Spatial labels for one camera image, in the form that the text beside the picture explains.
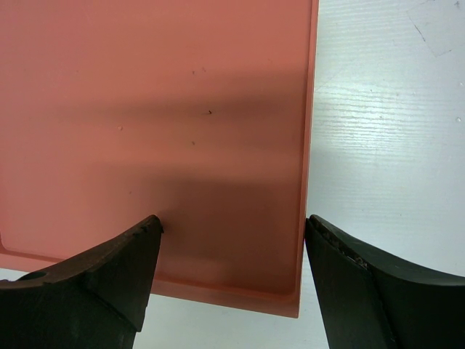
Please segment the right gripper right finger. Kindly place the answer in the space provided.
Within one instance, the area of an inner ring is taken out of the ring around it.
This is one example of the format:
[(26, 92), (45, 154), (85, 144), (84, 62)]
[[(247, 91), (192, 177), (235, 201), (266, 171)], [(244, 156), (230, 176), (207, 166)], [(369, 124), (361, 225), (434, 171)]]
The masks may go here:
[(317, 215), (305, 245), (330, 348), (463, 348), (464, 277), (365, 243)]

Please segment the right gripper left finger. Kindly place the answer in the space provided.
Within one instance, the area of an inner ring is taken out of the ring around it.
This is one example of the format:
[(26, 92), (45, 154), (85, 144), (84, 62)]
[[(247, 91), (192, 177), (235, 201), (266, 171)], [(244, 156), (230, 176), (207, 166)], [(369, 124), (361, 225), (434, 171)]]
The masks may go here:
[(85, 252), (1, 281), (1, 347), (132, 348), (162, 233), (151, 215)]

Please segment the red drawer box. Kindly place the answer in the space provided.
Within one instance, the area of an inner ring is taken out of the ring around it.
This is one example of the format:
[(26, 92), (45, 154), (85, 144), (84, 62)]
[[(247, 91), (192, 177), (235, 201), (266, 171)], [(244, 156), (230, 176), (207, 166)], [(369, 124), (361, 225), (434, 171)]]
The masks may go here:
[(316, 1), (3, 1), (1, 266), (149, 215), (152, 291), (296, 318)]

